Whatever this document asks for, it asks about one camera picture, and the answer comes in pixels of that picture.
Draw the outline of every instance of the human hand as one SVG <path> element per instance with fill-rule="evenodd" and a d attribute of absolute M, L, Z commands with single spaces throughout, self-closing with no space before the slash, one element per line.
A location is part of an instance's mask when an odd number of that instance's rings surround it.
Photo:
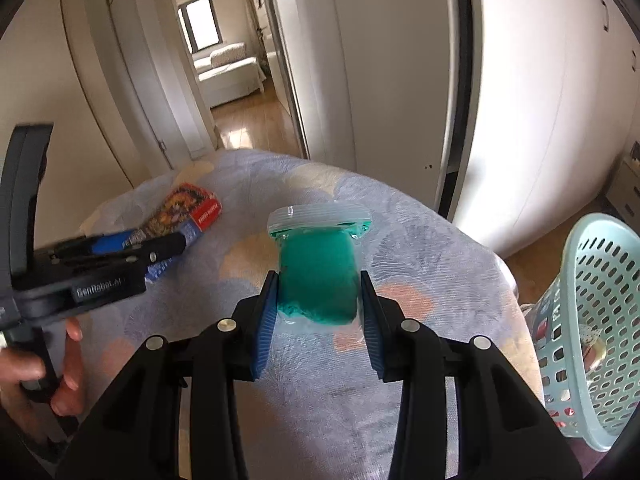
<path fill-rule="evenodd" d="M 80 415 L 84 409 L 82 330 L 75 317 L 67 319 L 65 327 L 63 377 L 50 405 L 57 415 Z M 21 430 L 39 443 L 46 441 L 46 435 L 19 382 L 41 379 L 44 375 L 44 362 L 37 355 L 13 348 L 0 350 L 0 404 Z"/>

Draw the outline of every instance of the patterned tablecloth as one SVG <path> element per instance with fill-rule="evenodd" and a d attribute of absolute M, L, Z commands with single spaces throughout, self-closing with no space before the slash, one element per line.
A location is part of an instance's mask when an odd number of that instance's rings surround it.
<path fill-rule="evenodd" d="M 364 269 L 378 294 L 395 299 L 407 317 L 441 336 L 489 336 L 542 398 L 533 345 L 495 255 L 419 202 L 370 178 L 285 155 L 221 151 L 104 204 L 82 228 L 94 234 L 136 227 L 181 182 L 213 190 L 222 214 L 145 294 L 82 316 L 90 403 L 149 335 L 195 336 L 229 316 L 240 299 L 257 294 L 267 271 L 277 268 L 266 231 L 271 211 L 329 200 L 357 201 L 372 211 L 362 247 Z M 388 475 L 401 385 L 377 379 L 356 338 L 294 336 L 276 326 L 262 377 L 238 383 L 236 393 L 252 479 Z M 455 474 L 454 410 L 448 420 L 447 469 Z"/>

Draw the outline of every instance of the laundry basket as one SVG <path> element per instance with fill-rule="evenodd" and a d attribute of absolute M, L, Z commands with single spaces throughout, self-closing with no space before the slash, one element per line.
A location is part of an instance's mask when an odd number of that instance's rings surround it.
<path fill-rule="evenodd" d="M 609 450 L 640 401 L 640 238 L 604 214 L 572 229 L 560 273 L 536 307 L 545 405 L 564 436 Z M 578 323 L 600 329 L 604 361 L 584 372 Z"/>

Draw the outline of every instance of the green clay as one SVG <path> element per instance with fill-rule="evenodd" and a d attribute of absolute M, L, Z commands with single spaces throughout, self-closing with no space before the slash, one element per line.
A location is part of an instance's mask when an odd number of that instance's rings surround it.
<path fill-rule="evenodd" d="M 327 325 L 353 321 L 360 272 L 349 232 L 340 227 L 299 228 L 278 238 L 278 309 Z"/>

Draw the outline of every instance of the red label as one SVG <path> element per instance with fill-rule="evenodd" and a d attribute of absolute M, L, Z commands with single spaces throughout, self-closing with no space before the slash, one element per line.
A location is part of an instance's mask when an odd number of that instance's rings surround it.
<path fill-rule="evenodd" d="M 201 231 L 207 229 L 213 221 L 218 218 L 222 206 L 215 195 L 210 195 L 208 200 L 205 200 L 196 209 L 191 212 L 191 218 Z"/>

